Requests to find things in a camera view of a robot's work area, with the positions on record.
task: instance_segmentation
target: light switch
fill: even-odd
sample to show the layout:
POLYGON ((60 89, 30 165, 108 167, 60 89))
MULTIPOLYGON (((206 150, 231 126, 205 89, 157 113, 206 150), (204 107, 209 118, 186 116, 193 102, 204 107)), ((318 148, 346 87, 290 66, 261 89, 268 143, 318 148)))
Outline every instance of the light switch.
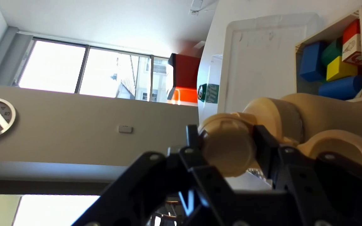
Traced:
POLYGON ((131 127, 131 126, 118 126, 118 132, 119 133, 126 133, 126 135, 132 135, 133 133, 133 127, 131 127))

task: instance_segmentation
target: window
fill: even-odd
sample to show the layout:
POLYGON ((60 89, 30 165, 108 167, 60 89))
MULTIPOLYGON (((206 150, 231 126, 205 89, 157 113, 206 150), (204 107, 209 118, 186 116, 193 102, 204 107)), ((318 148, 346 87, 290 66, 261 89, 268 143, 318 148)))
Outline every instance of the window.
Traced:
POLYGON ((97 199, 78 195, 0 195, 0 225, 68 226, 97 199))
POLYGON ((26 195, 20 200, 14 226, 72 225, 98 196, 26 195))
POLYGON ((19 87, 167 103, 172 88, 167 62, 152 56, 36 39, 19 87))
POLYGON ((90 49, 80 95, 143 100, 151 83, 151 58, 90 49))
POLYGON ((19 87, 73 93, 85 48, 36 42, 19 87))

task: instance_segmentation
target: wooden toy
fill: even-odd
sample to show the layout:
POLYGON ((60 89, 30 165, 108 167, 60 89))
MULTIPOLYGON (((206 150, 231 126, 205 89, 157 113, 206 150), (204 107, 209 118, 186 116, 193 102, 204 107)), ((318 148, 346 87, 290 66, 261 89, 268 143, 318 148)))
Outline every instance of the wooden toy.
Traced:
POLYGON ((224 176, 254 169, 256 125, 264 126, 279 143, 297 147, 310 159, 332 152, 362 165, 362 103, 304 93, 281 100, 258 98, 241 112, 207 118, 200 126, 206 161, 224 176))
POLYGON ((322 52, 320 59, 323 66, 328 66, 339 56, 342 56, 342 41, 337 39, 322 52))
POLYGON ((318 95, 336 100, 352 100, 362 89, 362 77, 347 77, 319 87, 318 95))
POLYGON ((358 67, 342 62, 342 57, 337 57, 327 67, 327 81, 337 81, 349 76, 357 76, 358 67))
POLYGON ((343 33, 342 61, 349 64, 361 66, 361 29, 359 20, 354 20, 343 33))
POLYGON ((324 67, 320 62, 320 53, 324 49, 324 44, 318 42, 307 46, 302 52, 300 59, 300 77, 308 82, 323 81, 324 79, 324 67))

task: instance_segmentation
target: ceiling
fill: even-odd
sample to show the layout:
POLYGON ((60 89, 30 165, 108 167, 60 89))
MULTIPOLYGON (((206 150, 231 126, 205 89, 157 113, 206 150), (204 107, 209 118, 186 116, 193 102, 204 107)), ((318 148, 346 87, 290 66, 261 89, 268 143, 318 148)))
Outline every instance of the ceiling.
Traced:
POLYGON ((205 41, 216 0, 0 0, 9 25, 59 38, 168 57, 205 41))

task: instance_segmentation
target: orange object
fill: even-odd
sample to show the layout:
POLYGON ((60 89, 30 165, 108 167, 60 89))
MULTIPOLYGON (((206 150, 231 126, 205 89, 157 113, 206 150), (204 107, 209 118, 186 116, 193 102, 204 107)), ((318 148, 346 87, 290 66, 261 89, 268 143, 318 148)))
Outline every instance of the orange object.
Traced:
POLYGON ((173 86, 195 89, 200 58, 172 54, 170 59, 173 67, 173 86))
POLYGON ((187 103, 197 103, 197 93, 196 89, 190 88, 173 88, 173 95, 171 98, 172 102, 187 102, 187 103))
POLYGON ((359 20, 354 20, 347 29, 343 32, 342 43, 347 43, 352 37, 359 34, 359 20))

